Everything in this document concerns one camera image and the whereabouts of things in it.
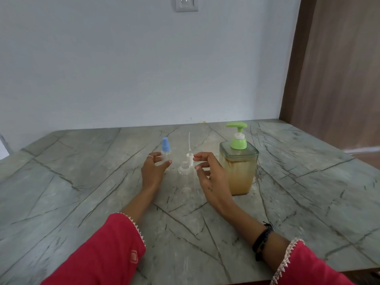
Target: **blue cap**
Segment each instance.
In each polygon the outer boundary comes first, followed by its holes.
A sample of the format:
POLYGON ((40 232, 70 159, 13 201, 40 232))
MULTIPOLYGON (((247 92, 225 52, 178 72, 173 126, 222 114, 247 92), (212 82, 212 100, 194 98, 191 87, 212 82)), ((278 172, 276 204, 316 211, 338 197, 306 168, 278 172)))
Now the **blue cap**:
POLYGON ((162 138, 162 151, 169 152, 170 151, 170 145, 168 137, 162 138))

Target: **pink sleeve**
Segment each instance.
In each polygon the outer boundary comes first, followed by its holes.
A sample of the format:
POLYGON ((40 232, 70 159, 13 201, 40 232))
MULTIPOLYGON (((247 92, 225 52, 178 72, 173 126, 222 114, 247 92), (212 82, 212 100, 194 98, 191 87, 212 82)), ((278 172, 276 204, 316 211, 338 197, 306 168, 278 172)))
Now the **pink sleeve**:
POLYGON ((145 253, 134 223, 124 214, 111 214, 41 285, 127 285, 145 253))
POLYGON ((272 284, 278 285, 353 285, 342 273, 329 267, 303 243, 293 240, 286 251, 285 258, 273 276, 272 284))

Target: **green pump head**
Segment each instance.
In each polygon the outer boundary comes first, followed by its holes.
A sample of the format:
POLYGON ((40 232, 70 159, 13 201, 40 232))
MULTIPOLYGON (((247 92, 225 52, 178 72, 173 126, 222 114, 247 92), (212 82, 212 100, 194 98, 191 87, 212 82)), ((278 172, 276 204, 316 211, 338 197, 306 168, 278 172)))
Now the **green pump head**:
POLYGON ((237 150, 243 150, 247 148, 247 140, 245 139, 245 135, 242 133, 243 128, 247 127, 247 124, 241 121, 230 122, 227 123, 226 127, 236 127, 237 133, 235 134, 235 138, 231 141, 231 148, 237 150))

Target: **white lace sleeve trim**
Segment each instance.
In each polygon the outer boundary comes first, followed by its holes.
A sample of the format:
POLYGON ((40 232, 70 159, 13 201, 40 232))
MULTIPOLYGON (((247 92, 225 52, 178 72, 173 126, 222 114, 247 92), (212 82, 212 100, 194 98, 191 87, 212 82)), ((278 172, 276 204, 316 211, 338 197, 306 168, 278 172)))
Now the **white lace sleeve trim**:
POLYGON ((290 264, 290 261, 289 261, 290 254, 292 253, 294 247, 296 247, 299 241, 304 243, 302 239, 298 239, 298 238, 290 242, 288 248, 286 249, 284 260, 282 260, 280 266, 277 269, 277 272, 273 275, 270 285, 278 284, 278 280, 280 279, 280 277, 282 277, 282 273, 285 272, 285 267, 288 267, 288 263, 290 264))
POLYGON ((141 235, 140 229, 139 229, 139 227, 136 225, 136 223, 133 222, 133 220, 132 220, 129 216, 125 215, 124 213, 118 212, 118 214, 123 214, 123 215, 126 216, 129 220, 131 220, 132 224, 135 226, 135 228, 136 228, 137 232, 139 233, 140 238, 141 238, 141 240, 142 240, 142 242, 144 243, 144 246, 145 246, 145 248, 146 248, 145 241, 144 241, 143 236, 141 235))

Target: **person's right hand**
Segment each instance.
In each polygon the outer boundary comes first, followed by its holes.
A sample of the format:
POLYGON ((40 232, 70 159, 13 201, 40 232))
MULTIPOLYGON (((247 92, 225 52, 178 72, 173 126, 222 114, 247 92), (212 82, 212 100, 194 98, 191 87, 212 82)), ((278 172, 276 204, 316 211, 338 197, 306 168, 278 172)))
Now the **person's right hand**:
POLYGON ((197 166, 199 183, 204 192, 208 203, 218 212, 219 215, 225 216, 229 208, 234 204, 228 187, 226 170, 221 166, 214 154, 211 152, 200 152, 194 154, 194 161, 206 161, 197 166))

